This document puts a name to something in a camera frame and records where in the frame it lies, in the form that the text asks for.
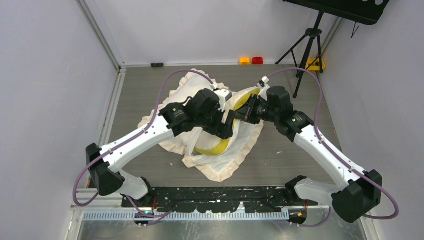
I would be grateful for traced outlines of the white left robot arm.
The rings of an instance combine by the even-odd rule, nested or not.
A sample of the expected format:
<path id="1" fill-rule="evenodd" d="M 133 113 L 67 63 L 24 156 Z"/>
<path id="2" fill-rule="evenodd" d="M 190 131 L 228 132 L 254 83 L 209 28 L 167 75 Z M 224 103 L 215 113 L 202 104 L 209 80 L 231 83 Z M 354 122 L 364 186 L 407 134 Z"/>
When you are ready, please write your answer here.
<path id="1" fill-rule="evenodd" d="M 154 197 L 146 180 L 124 172 L 123 167 L 155 145 L 194 128 L 223 140 L 232 137 L 235 113 L 225 111 L 231 97 L 227 89 L 202 89 L 185 102 L 171 102 L 156 110 L 146 125 L 115 142 L 102 147 L 89 145 L 87 167 L 98 195 L 119 193 L 148 207 Z"/>

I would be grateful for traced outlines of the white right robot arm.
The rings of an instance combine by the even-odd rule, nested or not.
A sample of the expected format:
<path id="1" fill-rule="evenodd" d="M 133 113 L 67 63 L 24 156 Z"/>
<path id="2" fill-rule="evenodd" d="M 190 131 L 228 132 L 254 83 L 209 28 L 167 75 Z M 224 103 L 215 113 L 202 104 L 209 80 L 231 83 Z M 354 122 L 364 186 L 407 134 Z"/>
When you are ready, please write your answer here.
<path id="1" fill-rule="evenodd" d="M 234 116 L 254 125 L 273 123 L 281 135 L 306 151 L 333 180 L 333 184 L 327 184 L 303 175 L 290 180 L 285 184 L 285 198 L 291 205 L 309 200 L 329 206 L 352 224 L 380 204 L 378 187 L 382 176 L 376 170 L 364 170 L 328 142 L 305 113 L 294 110 L 284 87 L 270 87 L 266 98 L 251 94 L 246 103 L 235 108 Z"/>

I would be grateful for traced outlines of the grey pillowcase with cream frill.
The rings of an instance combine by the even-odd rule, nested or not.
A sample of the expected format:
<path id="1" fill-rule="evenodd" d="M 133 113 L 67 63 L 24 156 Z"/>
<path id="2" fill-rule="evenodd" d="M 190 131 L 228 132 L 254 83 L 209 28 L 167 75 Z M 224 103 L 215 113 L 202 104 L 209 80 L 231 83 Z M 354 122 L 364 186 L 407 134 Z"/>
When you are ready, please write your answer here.
<path id="1" fill-rule="evenodd" d="M 162 109 L 168 103 L 182 103 L 187 97 L 193 97 L 199 90 L 211 89 L 208 74 L 193 69 L 179 81 L 179 86 L 169 92 L 169 96 L 159 104 Z M 249 124 L 236 119 L 233 123 L 233 135 L 221 139 L 201 128 L 194 128 L 159 145 L 170 153 L 183 156 L 182 162 L 188 168 L 197 168 L 206 178 L 214 182 L 223 182 L 245 161 L 256 145 L 263 123 Z"/>

